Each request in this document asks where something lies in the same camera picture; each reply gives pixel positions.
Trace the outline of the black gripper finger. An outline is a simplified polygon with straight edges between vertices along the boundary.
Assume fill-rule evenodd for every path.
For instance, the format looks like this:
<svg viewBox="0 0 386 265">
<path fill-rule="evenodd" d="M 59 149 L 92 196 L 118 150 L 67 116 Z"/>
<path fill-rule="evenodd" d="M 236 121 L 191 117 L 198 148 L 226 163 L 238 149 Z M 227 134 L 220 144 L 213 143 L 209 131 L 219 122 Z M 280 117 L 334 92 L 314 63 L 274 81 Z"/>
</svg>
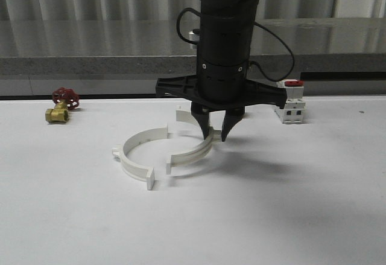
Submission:
<svg viewBox="0 0 386 265">
<path fill-rule="evenodd" d="M 209 135 L 209 109 L 198 103 L 191 104 L 191 115 L 201 128 L 203 139 Z"/>
<path fill-rule="evenodd" d="M 244 117 L 243 109 L 228 109 L 223 119 L 223 126 L 221 131 L 221 140 L 222 142 L 226 141 L 226 138 L 229 132 L 234 128 L 234 126 L 239 123 Z"/>
</svg>

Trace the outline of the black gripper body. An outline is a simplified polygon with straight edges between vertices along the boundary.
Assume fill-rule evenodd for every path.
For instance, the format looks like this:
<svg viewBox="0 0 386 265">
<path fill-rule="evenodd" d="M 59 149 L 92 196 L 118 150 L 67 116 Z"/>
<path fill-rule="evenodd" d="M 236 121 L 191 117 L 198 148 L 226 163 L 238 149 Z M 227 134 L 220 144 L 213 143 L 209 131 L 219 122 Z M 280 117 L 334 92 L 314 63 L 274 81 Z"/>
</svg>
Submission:
<svg viewBox="0 0 386 265">
<path fill-rule="evenodd" d="M 195 12 L 200 17 L 194 75 L 159 78 L 156 95 L 185 98 L 210 110 L 228 110 L 255 104 L 283 108 L 286 90 L 247 79 L 255 16 Z"/>
</svg>

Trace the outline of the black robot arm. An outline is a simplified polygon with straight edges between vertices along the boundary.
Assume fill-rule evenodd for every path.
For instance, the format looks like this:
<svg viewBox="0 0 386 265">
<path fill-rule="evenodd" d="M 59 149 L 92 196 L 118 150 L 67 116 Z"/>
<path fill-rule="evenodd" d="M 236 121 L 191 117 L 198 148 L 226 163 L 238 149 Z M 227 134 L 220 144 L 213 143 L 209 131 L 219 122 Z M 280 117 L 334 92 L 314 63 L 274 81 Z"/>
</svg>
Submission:
<svg viewBox="0 0 386 265">
<path fill-rule="evenodd" d="M 221 138 L 242 120 L 245 107 L 272 104 L 284 108 L 286 90 L 247 79 L 250 45 L 259 0 L 200 0 L 196 73 L 159 78 L 156 95 L 190 100 L 192 116 L 203 136 L 209 135 L 209 114 L 225 111 Z"/>
</svg>

